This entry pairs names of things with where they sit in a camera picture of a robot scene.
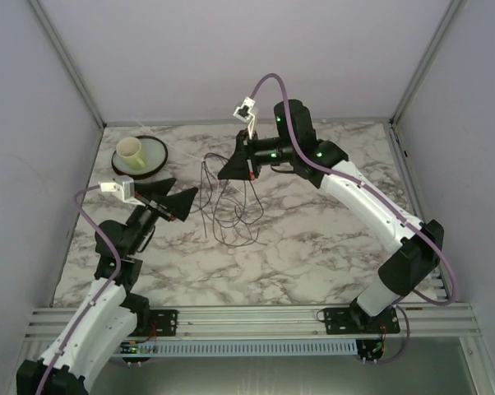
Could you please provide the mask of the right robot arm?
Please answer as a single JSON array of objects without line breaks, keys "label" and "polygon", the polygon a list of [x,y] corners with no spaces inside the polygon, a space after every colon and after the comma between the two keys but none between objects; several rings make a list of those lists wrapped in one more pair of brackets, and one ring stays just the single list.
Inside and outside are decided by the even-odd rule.
[{"label": "right robot arm", "polygon": [[257,107],[245,98],[233,116],[246,127],[235,138],[234,153],[218,173],[222,180],[256,179],[265,165],[291,165],[294,174],[349,208],[372,230],[390,257],[377,278],[349,305],[347,328],[371,332],[381,314],[411,293],[438,265],[444,229],[403,211],[376,188],[334,142],[317,137],[309,109],[299,100],[274,108],[278,135],[260,139]]}]

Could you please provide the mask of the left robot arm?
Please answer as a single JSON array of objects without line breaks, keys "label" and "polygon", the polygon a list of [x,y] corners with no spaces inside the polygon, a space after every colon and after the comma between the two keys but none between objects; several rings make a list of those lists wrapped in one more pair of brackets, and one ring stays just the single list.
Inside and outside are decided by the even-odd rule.
[{"label": "left robot arm", "polygon": [[16,372],[18,394],[87,394],[121,342],[150,328],[150,302],[132,293],[140,276],[142,253],[157,220],[185,221],[198,193],[196,187],[171,193],[174,178],[151,183],[130,176],[115,177],[82,189],[110,194],[132,206],[127,221],[96,224],[78,211],[95,231],[99,255],[90,289],[66,327],[37,360],[24,360]]}]

